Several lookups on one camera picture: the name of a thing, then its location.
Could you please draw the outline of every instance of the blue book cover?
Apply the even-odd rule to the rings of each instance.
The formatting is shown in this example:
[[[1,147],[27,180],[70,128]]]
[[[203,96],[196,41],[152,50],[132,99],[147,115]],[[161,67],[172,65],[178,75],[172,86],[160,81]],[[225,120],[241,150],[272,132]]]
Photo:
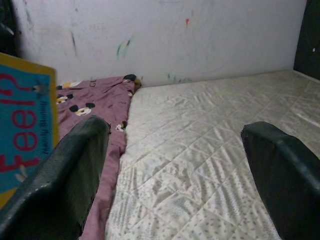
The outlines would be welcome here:
[[[55,70],[0,53],[0,208],[58,142]]]

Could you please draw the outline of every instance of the cartoon print fabric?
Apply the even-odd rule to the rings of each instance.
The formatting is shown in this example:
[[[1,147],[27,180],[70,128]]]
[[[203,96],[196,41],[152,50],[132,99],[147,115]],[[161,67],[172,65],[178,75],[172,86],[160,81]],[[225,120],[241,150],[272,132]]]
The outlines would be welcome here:
[[[99,116],[111,125],[100,184],[80,240],[104,239],[105,225],[119,173],[119,160],[127,144],[124,129],[127,126],[129,106],[132,95],[140,86],[136,76],[130,74],[57,87],[60,139],[77,123],[91,115]]]

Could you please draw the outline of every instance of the white wall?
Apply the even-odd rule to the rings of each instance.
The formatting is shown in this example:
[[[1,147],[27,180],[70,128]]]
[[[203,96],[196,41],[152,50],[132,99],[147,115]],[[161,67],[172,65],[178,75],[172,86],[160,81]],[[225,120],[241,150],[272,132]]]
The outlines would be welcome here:
[[[22,56],[59,83],[136,73],[152,86],[291,69],[306,0],[13,3]]]

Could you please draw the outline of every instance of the white quilted mattress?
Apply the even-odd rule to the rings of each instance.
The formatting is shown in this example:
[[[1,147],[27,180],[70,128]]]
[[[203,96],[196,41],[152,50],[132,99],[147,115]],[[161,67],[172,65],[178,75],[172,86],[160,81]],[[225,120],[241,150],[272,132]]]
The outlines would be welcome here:
[[[320,84],[294,71],[140,89],[108,240],[276,240],[240,139],[266,121],[320,156]]]

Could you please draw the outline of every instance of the bed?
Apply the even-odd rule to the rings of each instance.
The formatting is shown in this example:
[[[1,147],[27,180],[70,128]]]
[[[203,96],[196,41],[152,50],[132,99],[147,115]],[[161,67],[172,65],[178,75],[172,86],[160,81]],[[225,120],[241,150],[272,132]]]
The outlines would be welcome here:
[[[286,70],[141,88],[105,239],[280,239],[240,138],[265,121],[320,156],[320,84]]]

